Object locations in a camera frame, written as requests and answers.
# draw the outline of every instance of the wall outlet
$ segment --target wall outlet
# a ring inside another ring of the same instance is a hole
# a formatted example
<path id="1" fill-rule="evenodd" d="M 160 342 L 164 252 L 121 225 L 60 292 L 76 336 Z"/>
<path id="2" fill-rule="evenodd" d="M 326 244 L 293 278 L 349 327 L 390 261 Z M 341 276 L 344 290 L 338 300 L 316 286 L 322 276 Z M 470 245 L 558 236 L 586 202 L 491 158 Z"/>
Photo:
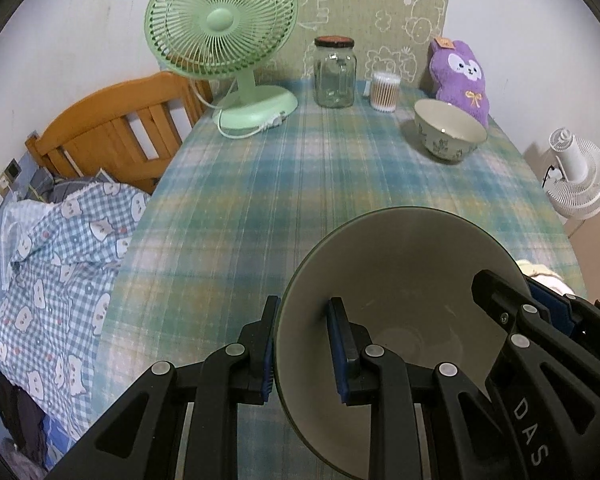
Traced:
<path id="1" fill-rule="evenodd" d="M 0 175 L 0 196 L 4 199 L 10 192 L 11 181 L 6 174 Z"/>
<path id="2" fill-rule="evenodd" d="M 5 199 L 11 191 L 11 185 L 20 174 L 20 165 L 13 159 L 0 174 L 0 196 Z"/>

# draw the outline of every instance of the fan grille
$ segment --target fan grille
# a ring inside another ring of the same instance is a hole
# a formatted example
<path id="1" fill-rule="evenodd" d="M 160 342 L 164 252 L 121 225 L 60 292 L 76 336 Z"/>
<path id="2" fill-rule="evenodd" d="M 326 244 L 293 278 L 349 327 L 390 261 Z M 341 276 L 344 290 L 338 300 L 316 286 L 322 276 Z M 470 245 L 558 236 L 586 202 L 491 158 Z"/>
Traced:
<path id="1" fill-rule="evenodd" d="M 566 179 L 547 181 L 546 192 L 558 213 L 584 218 L 600 207 L 600 149 L 593 142 L 573 137 L 587 161 L 587 176 L 578 184 Z"/>
<path id="2" fill-rule="evenodd" d="M 549 137 L 549 145 L 556 152 L 563 152 L 574 143 L 575 137 L 566 128 L 555 130 Z"/>
<path id="3" fill-rule="evenodd" d="M 144 30 L 170 70 L 231 77 L 266 61 L 291 34 L 298 0 L 151 0 Z"/>

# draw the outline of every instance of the blue gripper pad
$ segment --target blue gripper pad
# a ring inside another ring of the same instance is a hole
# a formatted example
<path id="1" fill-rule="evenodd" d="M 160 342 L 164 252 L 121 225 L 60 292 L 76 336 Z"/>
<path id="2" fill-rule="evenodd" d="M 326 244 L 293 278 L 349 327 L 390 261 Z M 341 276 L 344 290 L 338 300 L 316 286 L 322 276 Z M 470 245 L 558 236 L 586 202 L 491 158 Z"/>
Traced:
<path id="1" fill-rule="evenodd" d="M 264 378 L 262 381 L 262 399 L 267 402 L 273 389 L 273 338 L 270 337 L 267 342 L 267 349 L 264 354 Z"/>
<path id="2" fill-rule="evenodd" d="M 336 387 L 340 394 L 340 400 L 346 403 L 349 400 L 349 384 L 347 383 L 347 359 L 342 334 L 340 333 L 338 317 L 333 301 L 327 303 L 327 330 L 329 332 L 329 344 L 331 346 L 331 359 L 333 361 L 333 373 L 336 377 Z"/>
<path id="3" fill-rule="evenodd" d="M 531 291 L 531 297 L 549 309 L 551 324 L 564 335 L 570 337 L 575 323 L 571 319 L 569 302 L 541 283 L 536 282 L 536 280 L 527 278 L 526 284 L 529 286 L 529 291 Z"/>

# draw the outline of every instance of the bed headboard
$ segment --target bed headboard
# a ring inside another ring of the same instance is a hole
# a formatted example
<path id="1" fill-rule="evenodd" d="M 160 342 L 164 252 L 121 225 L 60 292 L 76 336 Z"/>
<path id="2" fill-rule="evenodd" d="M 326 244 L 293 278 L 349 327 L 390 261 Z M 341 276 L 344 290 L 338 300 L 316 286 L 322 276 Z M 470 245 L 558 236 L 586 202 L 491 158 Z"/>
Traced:
<path id="1" fill-rule="evenodd" d="M 207 81 L 194 84 L 206 101 L 213 99 Z M 103 168 L 119 182 L 151 193 L 182 143 L 166 105 L 171 100 L 182 101 L 191 126 L 206 108 L 191 91 L 189 80 L 159 72 L 85 97 L 62 112 L 41 136 L 29 137 L 26 147 L 39 166 L 60 176 L 78 176 L 74 164 L 85 176 Z M 158 158 L 148 160 L 144 154 L 126 118 L 133 112 Z"/>

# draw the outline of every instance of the pillow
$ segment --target pillow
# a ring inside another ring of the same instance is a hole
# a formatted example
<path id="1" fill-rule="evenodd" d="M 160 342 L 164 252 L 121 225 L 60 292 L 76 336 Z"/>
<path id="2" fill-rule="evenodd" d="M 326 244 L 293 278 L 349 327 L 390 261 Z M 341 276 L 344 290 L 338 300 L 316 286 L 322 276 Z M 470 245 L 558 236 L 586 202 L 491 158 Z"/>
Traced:
<path id="1" fill-rule="evenodd" d="M 53 176 L 47 168 L 39 168 L 29 183 L 30 187 L 27 189 L 25 199 L 57 204 L 94 182 L 113 184 L 117 181 L 104 170 L 98 171 L 96 176 L 62 178 Z"/>

